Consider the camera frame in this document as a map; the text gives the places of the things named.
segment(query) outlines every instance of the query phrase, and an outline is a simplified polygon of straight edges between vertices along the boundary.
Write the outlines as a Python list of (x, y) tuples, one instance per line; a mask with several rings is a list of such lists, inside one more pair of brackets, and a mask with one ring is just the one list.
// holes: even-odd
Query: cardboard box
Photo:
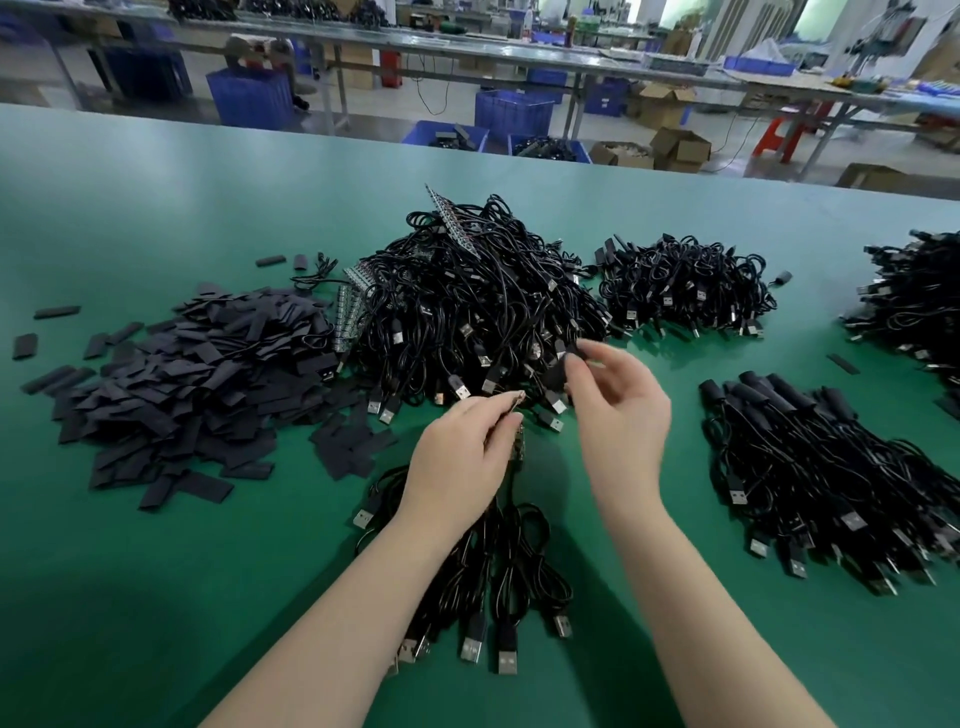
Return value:
[(844, 170), (835, 186), (939, 200), (960, 200), (960, 180), (956, 178), (908, 175), (882, 164), (851, 164)]
[(639, 118), (640, 112), (643, 111), (643, 99), (640, 97), (640, 93), (645, 85), (641, 82), (634, 82), (630, 84), (630, 88), (627, 90), (627, 107), (624, 114), (631, 119)]
[(496, 76), (496, 61), (493, 59), (462, 56), (457, 59), (457, 68), (461, 71), (476, 71), (481, 76)]
[(690, 50), (691, 43), (693, 43), (692, 31), (675, 28), (666, 34), (658, 53), (665, 53), (668, 56), (685, 56)]
[[(324, 59), (327, 68), (334, 61), (333, 44), (324, 43)], [(357, 45), (356, 43), (344, 43), (340, 48), (340, 60), (344, 63), (361, 63), (363, 65), (373, 65), (373, 50), (371, 48)], [(356, 68), (344, 69), (344, 85), (347, 88), (363, 88), (372, 90), (375, 87), (373, 82), (373, 73), (370, 71), (360, 71)]]
[(917, 64), (913, 78), (960, 84), (960, 37), (941, 38)]
[(611, 167), (654, 168), (654, 151), (632, 141), (598, 141), (590, 149), (590, 159)]
[(710, 143), (686, 129), (660, 129), (650, 146), (654, 150), (654, 169), (696, 174), (710, 159)]
[(695, 101), (696, 98), (697, 95), (692, 88), (657, 83), (647, 84), (640, 91), (639, 115), (636, 121), (647, 129), (663, 127), (679, 129), (686, 105)]
[(874, 192), (895, 192), (898, 186), (902, 184), (901, 178), (903, 177), (908, 177), (908, 175), (893, 167), (887, 167), (883, 164), (855, 162), (848, 165), (847, 169), (840, 175), (840, 180), (834, 186), (847, 189), (867, 189)]

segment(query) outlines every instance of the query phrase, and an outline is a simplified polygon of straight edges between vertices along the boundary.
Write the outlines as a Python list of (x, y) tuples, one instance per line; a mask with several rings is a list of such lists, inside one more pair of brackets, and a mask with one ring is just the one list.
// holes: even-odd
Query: cable pile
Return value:
[(331, 0), (247, 0), (245, 10), (313, 22), (344, 19)]
[(381, 420), (404, 402), (523, 389), (545, 407), (538, 422), (560, 431), (560, 360), (577, 337), (607, 333), (609, 314), (580, 285), (589, 271), (495, 195), (484, 206), (431, 195), (437, 209), (407, 215), (409, 234), (346, 270), (358, 313), (342, 346), (379, 383)]
[(710, 478), (748, 523), (748, 549), (776, 548), (806, 578), (806, 554), (851, 566), (877, 594), (902, 571), (933, 583), (929, 552), (957, 560), (960, 480), (915, 445), (862, 425), (837, 389), (804, 394), (777, 375), (744, 372), (700, 385), (710, 416)]
[[(497, 673), (516, 674), (516, 627), (531, 606), (552, 621), (557, 636), (572, 634), (566, 615), (573, 590), (546, 561), (550, 524), (532, 503), (514, 504), (514, 478), (523, 458), (517, 435), (502, 505), (497, 499), (450, 551), (423, 595), (397, 652), (398, 663), (413, 664), (430, 652), (441, 632), (460, 624), (461, 659), (478, 663), (487, 637), (488, 606), (495, 626)], [(408, 466), (386, 471), (367, 493), (353, 520), (364, 529), (356, 552), (396, 513)]]
[(356, 25), (375, 30), (377, 28), (389, 28), (390, 21), (387, 20), (387, 14), (383, 11), (375, 0), (357, 0), (347, 16), (347, 20)]
[[(650, 248), (614, 237), (619, 250), (608, 238), (594, 256), (603, 273), (600, 295), (618, 326), (651, 324), (661, 337), (663, 322), (696, 338), (701, 328), (763, 335), (757, 319), (775, 309), (777, 301), (760, 280), (766, 261), (759, 255), (737, 255), (722, 243), (701, 245), (692, 235), (679, 241), (664, 235)], [(775, 282), (790, 278), (783, 273)]]
[(554, 159), (556, 161), (576, 161), (577, 156), (566, 139), (551, 139), (549, 136), (531, 136), (514, 144), (511, 154), (514, 157), (531, 159)]
[(228, 0), (169, 0), (167, 12), (177, 20), (236, 20)]
[(857, 289), (863, 308), (844, 321), (853, 340), (907, 352), (960, 387), (960, 232), (910, 234), (916, 240), (904, 248), (864, 249), (879, 270)]

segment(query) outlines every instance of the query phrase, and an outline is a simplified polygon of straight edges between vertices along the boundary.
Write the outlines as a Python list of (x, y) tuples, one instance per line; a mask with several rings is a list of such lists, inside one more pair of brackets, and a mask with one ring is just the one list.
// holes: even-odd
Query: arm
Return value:
[(566, 357), (584, 462), (688, 728), (833, 722), (759, 636), (660, 500), (670, 400), (628, 353), (580, 341)]
[(500, 417), (518, 396), (460, 401), (423, 432), (394, 518), (204, 728), (363, 723), (420, 598), (503, 480), (522, 418)]

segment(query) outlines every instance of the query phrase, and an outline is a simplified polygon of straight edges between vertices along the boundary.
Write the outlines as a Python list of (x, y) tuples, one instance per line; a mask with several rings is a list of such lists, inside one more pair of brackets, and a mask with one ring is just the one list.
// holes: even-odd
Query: blue plastic crate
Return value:
[(293, 98), (283, 71), (224, 68), (206, 74), (206, 82), (225, 126), (278, 132), (293, 121)]
[[(507, 136), (507, 154), (511, 157), (514, 155), (514, 147), (519, 144), (521, 141), (526, 141), (531, 136), (545, 136), (545, 134), (510, 134)], [(587, 147), (584, 146), (583, 142), (580, 141), (570, 141), (570, 150), (576, 155), (577, 161), (581, 164), (593, 164), (593, 160), (590, 158), (590, 155), (587, 153)]]
[(120, 91), (128, 99), (178, 101), (193, 90), (183, 56), (177, 51), (105, 48), (104, 55)]
[(946, 81), (924, 81), (917, 84), (917, 90), (929, 96), (960, 96), (960, 85)]
[(563, 45), (564, 44), (564, 34), (563, 33), (532, 33), (530, 39), (535, 43), (543, 43), (545, 45)]
[(742, 71), (743, 73), (761, 73), (765, 76), (792, 76), (797, 70), (793, 63), (777, 63), (762, 59), (748, 59), (743, 56), (727, 56), (723, 67), (728, 71)]
[(473, 126), (489, 129), (491, 138), (501, 142), (510, 134), (547, 136), (552, 117), (552, 102), (516, 91), (480, 91), (473, 108)]
[[(548, 68), (529, 68), (527, 69), (527, 83), (566, 86), (566, 71), (551, 71)], [(531, 101), (549, 101), (551, 104), (559, 104), (564, 100), (564, 95), (560, 91), (527, 90), (524, 93)]]
[[(477, 152), (483, 152), (487, 146), (487, 136), (490, 135), (489, 129), (480, 127), (463, 127), (470, 140), (477, 145)], [(418, 121), (414, 128), (403, 137), (401, 144), (413, 144), (418, 147), (428, 147), (430, 142), (436, 138), (437, 132), (453, 132), (453, 124), (445, 121)]]
[(619, 116), (626, 104), (627, 89), (622, 84), (604, 82), (590, 88), (584, 111), (601, 116)]

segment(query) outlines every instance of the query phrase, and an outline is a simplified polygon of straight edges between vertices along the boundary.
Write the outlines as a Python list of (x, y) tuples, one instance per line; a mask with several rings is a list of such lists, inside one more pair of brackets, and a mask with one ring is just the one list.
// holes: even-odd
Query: green table surface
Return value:
[[(841, 387), (862, 422), (906, 437), (960, 473), (960, 425), (932, 404), (932, 375), (904, 356), (845, 341), (838, 313), (872, 277), (865, 244), (902, 244), (911, 228), (958, 227), (960, 205), (804, 184), (449, 152), (26, 107), (0, 107), (0, 724), (193, 725), (346, 566), (365, 483), (333, 483), (308, 429), (282, 430), (274, 477), (238, 481), (219, 506), (176, 497), (137, 511), (140, 488), (89, 492), (94, 454), (57, 445), (51, 401), (17, 387), (80, 364), (87, 338), (167, 318), (200, 280), (234, 291), (281, 285), (289, 266), (256, 258), (322, 250), (350, 263), (405, 234), (430, 209), (424, 183), (457, 202), (503, 196), (528, 227), (592, 259), (614, 232), (650, 244), (663, 232), (767, 256), (794, 279), (763, 319), (762, 341), (708, 333), (632, 351), (674, 404), (663, 465), (666, 505), (759, 632), (841, 726), (955, 725), (960, 573), (870, 595), (843, 569), (809, 579), (743, 549), (743, 528), (708, 481), (697, 384), (746, 369), (803, 387)], [(79, 316), (35, 322), (44, 306)], [(863, 374), (826, 359), (840, 352)], [(407, 407), (407, 462), (438, 408)], [(519, 629), (519, 675), (457, 658), (445, 634), (377, 696), (370, 726), (677, 725), (580, 461), (575, 417), (561, 435), (531, 431), (518, 489), (555, 523), (550, 554), (576, 590), (574, 637), (533, 614)]]

